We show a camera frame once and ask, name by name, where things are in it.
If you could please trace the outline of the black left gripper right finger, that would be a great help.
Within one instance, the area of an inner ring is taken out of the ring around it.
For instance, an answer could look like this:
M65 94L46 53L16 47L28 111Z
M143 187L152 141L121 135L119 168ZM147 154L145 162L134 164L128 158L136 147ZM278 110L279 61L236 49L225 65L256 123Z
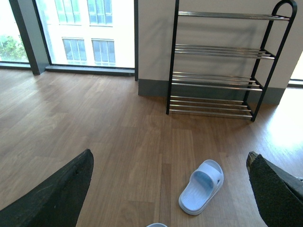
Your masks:
M268 227L303 225L303 178L251 151L246 167L258 211Z

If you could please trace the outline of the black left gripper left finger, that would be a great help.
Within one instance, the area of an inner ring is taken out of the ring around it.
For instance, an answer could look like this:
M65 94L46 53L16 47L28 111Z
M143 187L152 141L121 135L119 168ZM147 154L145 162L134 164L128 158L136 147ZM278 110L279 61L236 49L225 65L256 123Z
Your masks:
M86 149L27 194L0 211L2 227L74 227L94 167Z

